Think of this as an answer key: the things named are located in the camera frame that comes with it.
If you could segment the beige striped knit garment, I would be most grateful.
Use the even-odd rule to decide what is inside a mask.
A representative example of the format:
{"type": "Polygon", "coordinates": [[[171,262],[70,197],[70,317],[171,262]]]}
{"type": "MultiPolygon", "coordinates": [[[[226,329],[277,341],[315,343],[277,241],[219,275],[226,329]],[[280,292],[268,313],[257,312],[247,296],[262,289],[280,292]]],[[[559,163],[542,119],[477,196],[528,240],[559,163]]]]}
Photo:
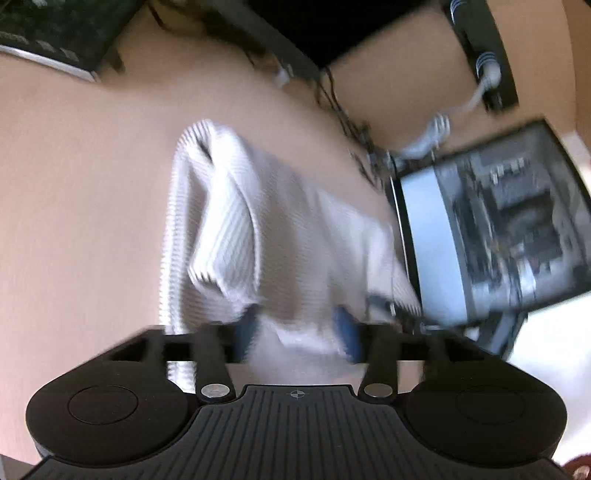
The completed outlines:
{"type": "Polygon", "coordinates": [[[235,325],[256,307],[240,383],[352,379],[335,309],[387,320],[421,311],[393,227],[315,185],[231,128],[188,127],[172,161],[159,287],[170,334],[235,325]]]}

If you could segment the glass panel computer case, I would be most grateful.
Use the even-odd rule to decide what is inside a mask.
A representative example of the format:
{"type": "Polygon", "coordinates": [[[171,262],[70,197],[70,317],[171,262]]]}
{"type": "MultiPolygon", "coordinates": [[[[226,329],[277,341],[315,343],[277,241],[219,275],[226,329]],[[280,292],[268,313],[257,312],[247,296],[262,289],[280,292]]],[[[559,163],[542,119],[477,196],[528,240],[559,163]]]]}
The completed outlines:
{"type": "Polygon", "coordinates": [[[590,289],[590,195],[544,119],[400,162],[386,192],[422,332],[465,335],[505,358],[530,313],[590,289]]]}

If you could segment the black computer monitor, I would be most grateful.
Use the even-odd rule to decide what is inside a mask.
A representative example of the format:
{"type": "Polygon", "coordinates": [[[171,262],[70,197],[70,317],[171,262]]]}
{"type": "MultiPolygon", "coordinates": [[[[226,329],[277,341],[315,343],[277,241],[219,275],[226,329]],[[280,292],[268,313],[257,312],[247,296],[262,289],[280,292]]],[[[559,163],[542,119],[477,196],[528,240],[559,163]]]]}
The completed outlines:
{"type": "Polygon", "coordinates": [[[425,8],[427,1],[206,1],[294,75],[318,81],[322,71],[384,29],[425,8]]]}

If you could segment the black mechanical keyboard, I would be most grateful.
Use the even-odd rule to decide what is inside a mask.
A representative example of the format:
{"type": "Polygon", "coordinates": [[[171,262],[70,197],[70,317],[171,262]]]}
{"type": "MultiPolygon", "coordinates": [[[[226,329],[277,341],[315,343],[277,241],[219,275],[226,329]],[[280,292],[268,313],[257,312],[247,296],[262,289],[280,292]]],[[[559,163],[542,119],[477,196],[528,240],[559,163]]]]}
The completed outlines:
{"type": "Polygon", "coordinates": [[[137,0],[1,3],[1,52],[89,82],[124,71],[116,42],[143,7],[137,0]]]}

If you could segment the black wall power strip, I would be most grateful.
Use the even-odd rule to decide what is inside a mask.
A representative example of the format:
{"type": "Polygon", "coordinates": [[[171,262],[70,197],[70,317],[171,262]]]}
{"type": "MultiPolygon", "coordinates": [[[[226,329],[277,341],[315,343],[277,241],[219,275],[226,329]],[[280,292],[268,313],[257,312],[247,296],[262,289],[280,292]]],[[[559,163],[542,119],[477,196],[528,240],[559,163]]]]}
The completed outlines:
{"type": "Polygon", "coordinates": [[[494,16],[485,0],[441,1],[478,82],[485,68],[498,65],[500,81],[484,94],[487,110],[499,113],[519,104],[513,72],[494,16]]]}

